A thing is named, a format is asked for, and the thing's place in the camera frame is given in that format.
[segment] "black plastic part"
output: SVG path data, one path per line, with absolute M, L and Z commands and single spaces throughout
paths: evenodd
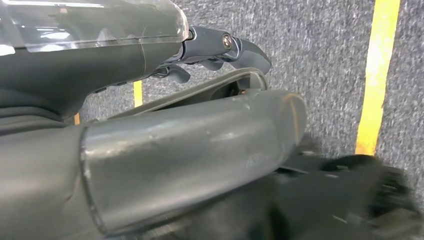
M 263 74 L 270 71 L 273 66 L 271 60 L 257 45 L 240 38 L 235 38 L 235 42 L 240 45 L 240 57 L 236 61 L 230 62 L 234 68 L 256 68 Z
M 177 65 L 169 66 L 168 77 L 177 83 L 185 84 L 190 80 L 190 73 Z
M 199 64 L 201 64 L 203 67 L 205 67 L 205 68 L 207 68 L 208 70 L 211 70 L 211 71 L 218 71 L 224 65 L 223 62 L 211 61 L 211 60 L 203 60 L 203 61 L 200 61 Z
M 178 217 L 169 217 L 140 229 L 125 240 L 261 240 L 270 239 L 263 226 L 272 207 L 276 183 L 261 178 L 219 197 L 195 205 Z
M 194 38 L 184 42 L 184 55 L 180 60 L 181 63 L 195 63 L 229 51 L 223 44 L 223 36 L 228 32 L 201 26 L 191 26 L 190 31 Z
M 41 129 L 68 126 L 56 114 L 37 107 L 0 108 L 0 137 Z
M 73 116 L 90 93 L 149 76 L 180 46 L 144 44 L 144 52 L 139 44 L 35 53 L 17 49 L 0 57 L 0 109 L 37 107 L 61 118 Z
M 277 213 L 287 224 L 284 239 L 386 240 L 421 228 L 401 172 L 374 157 L 296 155 L 275 176 L 283 179 Z

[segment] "gray plastic housing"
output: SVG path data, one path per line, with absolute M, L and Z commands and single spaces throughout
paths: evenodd
M 270 174 L 302 138 L 305 104 L 265 90 L 258 70 L 220 79 L 245 86 L 248 76 L 256 80 L 241 95 L 104 122 L 65 127 L 31 109 L 2 118 L 45 125 L 0 137 L 0 236 L 91 240 L 149 230 Z

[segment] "yellow tape line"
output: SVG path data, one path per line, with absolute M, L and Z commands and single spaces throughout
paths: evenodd
M 143 82 L 134 82 L 134 107 L 143 105 Z
M 73 116 L 73 123 L 75 125 L 80 124 L 80 113 L 79 112 L 75 116 Z
M 365 69 L 365 94 L 355 154 L 374 155 L 383 118 L 400 0 L 376 0 Z

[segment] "carpeted floor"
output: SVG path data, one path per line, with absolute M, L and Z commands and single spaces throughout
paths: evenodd
M 372 0 L 175 0 L 192 25 L 229 31 L 259 45 L 273 61 L 272 88 L 300 93 L 308 131 L 327 156 L 352 154 L 365 86 Z M 406 170 L 424 211 L 424 0 L 402 0 L 377 155 Z M 143 83 L 145 102 L 192 87 L 218 72 L 190 67 L 192 80 Z M 133 86 L 90 96 L 83 121 L 132 108 Z

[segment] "screw head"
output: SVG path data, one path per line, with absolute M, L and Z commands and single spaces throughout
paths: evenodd
M 222 44 L 224 45 L 224 48 L 231 49 L 233 46 L 233 40 L 229 34 L 226 33 L 222 36 Z

